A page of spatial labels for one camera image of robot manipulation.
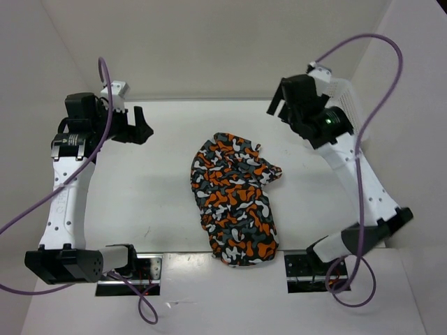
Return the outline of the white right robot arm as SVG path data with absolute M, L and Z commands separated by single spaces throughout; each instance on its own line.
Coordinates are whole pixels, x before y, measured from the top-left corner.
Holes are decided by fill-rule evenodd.
M 328 105 L 329 83 L 311 74 L 282 78 L 267 110 L 310 143 L 358 207 L 356 223 L 307 248 L 306 264 L 313 274 L 324 273 L 338 258 L 369 253 L 413 219 L 410 208 L 399 206 L 382 186 L 356 144 L 348 114 Z

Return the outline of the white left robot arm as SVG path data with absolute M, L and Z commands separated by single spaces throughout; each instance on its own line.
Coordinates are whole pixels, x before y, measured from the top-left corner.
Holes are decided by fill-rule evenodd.
M 50 201 L 45 231 L 35 251 L 24 257 L 25 266 L 49 285 L 95 283 L 115 270 L 122 278 L 137 275 L 140 263 L 131 244 L 111 244 L 89 250 L 85 239 L 85 212 L 91 178 L 96 167 L 94 150 L 103 135 L 121 143 L 144 144 L 153 135 L 143 109 L 108 112 L 105 98 L 90 92 L 68 95 L 67 117 L 61 120 L 51 143 L 56 195 Z

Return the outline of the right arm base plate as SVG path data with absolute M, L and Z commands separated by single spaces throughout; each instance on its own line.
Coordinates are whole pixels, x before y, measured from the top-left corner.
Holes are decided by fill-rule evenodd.
M 305 253 L 285 253 L 284 263 L 289 294 L 327 291 L 325 277 L 330 263 L 312 265 Z

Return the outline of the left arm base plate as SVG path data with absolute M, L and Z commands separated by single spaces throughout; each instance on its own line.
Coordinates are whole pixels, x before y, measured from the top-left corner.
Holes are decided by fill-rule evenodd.
M 163 255 L 160 253 L 138 253 L 135 269 L 131 274 L 121 274 L 136 290 L 144 296 L 159 296 L 161 291 L 161 270 Z M 122 280 L 102 276 L 96 285 L 96 297 L 136 296 Z

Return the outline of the orange camouflage shorts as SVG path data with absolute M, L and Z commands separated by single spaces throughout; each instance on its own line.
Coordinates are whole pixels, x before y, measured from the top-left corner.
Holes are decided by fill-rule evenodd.
M 191 163 L 191 191 L 214 258 L 229 267 L 273 260 L 279 238 L 264 188 L 282 169 L 260 155 L 261 146 L 215 133 Z

